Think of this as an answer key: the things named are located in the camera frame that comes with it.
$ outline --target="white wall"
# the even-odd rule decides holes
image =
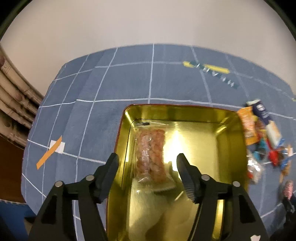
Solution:
[[[208,47],[255,62],[296,93],[296,42],[263,0],[33,0],[1,45],[42,94],[61,66],[106,48],[143,43]]]

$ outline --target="yellow tape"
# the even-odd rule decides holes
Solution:
[[[36,167],[37,170],[45,163],[45,161],[56,151],[59,145],[62,142],[62,136],[57,140],[56,143],[41,157],[41,159],[37,162]]]
[[[216,72],[220,72],[223,74],[229,74],[230,70],[227,68],[222,68],[222,67],[218,67],[218,66],[214,66],[214,65],[209,65],[209,64],[203,64],[204,67],[209,68],[212,71],[216,71]]]
[[[183,61],[183,65],[184,65],[185,67],[187,67],[187,68],[193,68],[193,67],[194,67],[194,65],[191,64],[189,61]]]

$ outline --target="orange snack package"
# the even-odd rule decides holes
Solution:
[[[258,142],[258,137],[255,131],[255,122],[253,118],[252,107],[248,106],[241,108],[237,111],[237,114],[239,115],[244,126],[246,145],[249,146]]]

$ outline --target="white tape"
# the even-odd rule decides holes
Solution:
[[[51,140],[51,141],[50,141],[49,148],[51,148],[55,143],[56,143],[56,141]],[[61,142],[61,144],[60,144],[59,147],[55,150],[55,152],[62,154],[62,153],[64,152],[64,148],[65,148],[65,142]]]

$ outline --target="plastic bag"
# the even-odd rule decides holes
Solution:
[[[248,175],[249,178],[254,182],[258,183],[261,178],[261,174],[264,171],[263,167],[258,163],[258,161],[254,158],[252,153],[247,151],[248,157]]]
[[[136,126],[136,161],[134,176],[139,188],[164,191],[175,187],[163,161],[165,124],[141,123]]]

